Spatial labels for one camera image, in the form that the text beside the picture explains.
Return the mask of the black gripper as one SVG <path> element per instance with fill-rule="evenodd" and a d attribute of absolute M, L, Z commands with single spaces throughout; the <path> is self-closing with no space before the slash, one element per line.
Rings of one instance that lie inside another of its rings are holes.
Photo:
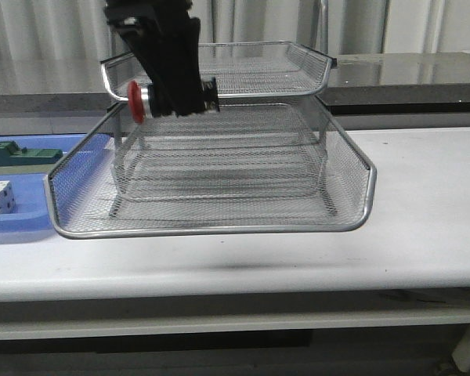
<path fill-rule="evenodd" d="M 198 64 L 201 22 L 191 1 L 106 1 L 104 15 L 154 85 L 152 115 L 205 110 Z"/>

